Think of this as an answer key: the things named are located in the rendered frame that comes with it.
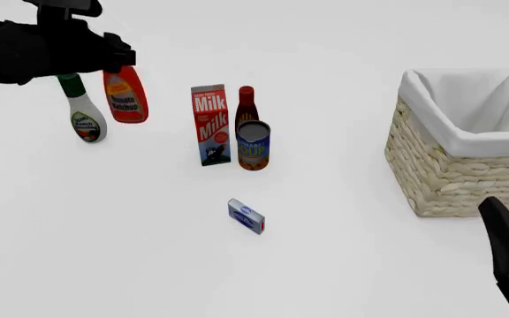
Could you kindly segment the small blue grey box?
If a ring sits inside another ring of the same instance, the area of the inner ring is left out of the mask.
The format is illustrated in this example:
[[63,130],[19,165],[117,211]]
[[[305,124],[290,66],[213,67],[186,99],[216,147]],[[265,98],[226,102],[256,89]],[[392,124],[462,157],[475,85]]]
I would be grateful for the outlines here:
[[265,217],[258,214],[249,206],[244,203],[237,201],[235,198],[231,198],[227,202],[228,214],[232,219],[243,224],[252,232],[257,235],[261,235],[265,230]]

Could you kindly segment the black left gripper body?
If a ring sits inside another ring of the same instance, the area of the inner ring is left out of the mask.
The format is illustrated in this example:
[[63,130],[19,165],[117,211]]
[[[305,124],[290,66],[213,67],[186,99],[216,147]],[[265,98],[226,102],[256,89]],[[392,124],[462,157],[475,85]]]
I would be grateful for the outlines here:
[[91,73],[104,66],[104,39],[85,20],[58,20],[50,25],[49,74]]

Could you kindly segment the red tomato ketchup bottle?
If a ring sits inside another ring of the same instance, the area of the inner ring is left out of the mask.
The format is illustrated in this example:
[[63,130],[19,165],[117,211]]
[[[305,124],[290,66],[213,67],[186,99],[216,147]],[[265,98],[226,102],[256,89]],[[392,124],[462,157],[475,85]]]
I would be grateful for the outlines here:
[[148,119],[148,100],[138,73],[124,65],[120,73],[103,72],[103,86],[113,118],[122,124],[142,124]]

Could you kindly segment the ranch dressing bottle green cap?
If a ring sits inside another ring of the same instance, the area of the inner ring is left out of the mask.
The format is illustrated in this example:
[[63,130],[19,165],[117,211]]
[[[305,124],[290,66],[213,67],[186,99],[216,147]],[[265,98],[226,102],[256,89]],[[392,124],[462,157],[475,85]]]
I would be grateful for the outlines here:
[[107,123],[101,111],[89,98],[78,73],[57,76],[70,105],[72,129],[84,142],[98,143],[107,136]]

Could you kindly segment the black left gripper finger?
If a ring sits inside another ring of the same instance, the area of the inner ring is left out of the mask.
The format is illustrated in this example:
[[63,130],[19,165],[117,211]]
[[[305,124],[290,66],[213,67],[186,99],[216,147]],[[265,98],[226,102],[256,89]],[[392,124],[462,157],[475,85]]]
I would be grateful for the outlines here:
[[104,33],[103,38],[115,51],[128,52],[131,50],[131,45],[123,42],[117,34]]
[[103,70],[107,73],[121,73],[125,66],[136,65],[136,52],[128,51],[110,52],[104,58]]

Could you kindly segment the white cloth basket liner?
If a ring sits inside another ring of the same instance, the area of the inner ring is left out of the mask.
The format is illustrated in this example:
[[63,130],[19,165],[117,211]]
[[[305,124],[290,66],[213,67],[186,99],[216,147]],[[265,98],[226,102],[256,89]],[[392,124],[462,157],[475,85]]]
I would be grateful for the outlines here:
[[399,97],[449,155],[509,156],[509,68],[409,69]]

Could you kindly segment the dark red sauce bottle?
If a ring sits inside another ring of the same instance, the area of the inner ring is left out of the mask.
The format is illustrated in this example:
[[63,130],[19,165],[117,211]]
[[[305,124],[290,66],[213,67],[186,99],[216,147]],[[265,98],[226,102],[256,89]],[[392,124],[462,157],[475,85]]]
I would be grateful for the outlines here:
[[239,89],[239,105],[235,115],[235,131],[246,121],[258,121],[259,114],[255,106],[255,90],[253,87]]

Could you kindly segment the red white milk carton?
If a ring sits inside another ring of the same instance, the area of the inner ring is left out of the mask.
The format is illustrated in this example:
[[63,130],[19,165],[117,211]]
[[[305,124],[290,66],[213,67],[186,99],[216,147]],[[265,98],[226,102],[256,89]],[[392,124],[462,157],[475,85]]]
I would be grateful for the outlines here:
[[230,130],[224,84],[191,88],[202,166],[229,163]]

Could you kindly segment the blue alphabet soup can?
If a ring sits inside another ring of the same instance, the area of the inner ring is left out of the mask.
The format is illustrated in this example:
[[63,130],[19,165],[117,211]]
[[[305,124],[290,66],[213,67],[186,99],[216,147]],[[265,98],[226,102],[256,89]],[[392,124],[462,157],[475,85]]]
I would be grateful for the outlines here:
[[258,171],[270,160],[270,127],[263,121],[246,121],[237,129],[239,165],[246,170]]

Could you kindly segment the woven wicker basket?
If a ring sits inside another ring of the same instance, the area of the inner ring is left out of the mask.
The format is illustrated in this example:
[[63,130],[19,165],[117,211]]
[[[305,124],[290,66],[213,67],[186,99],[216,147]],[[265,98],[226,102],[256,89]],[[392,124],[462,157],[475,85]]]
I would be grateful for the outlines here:
[[478,217],[490,196],[509,209],[509,157],[464,158],[428,143],[398,100],[384,155],[413,212],[420,217]]

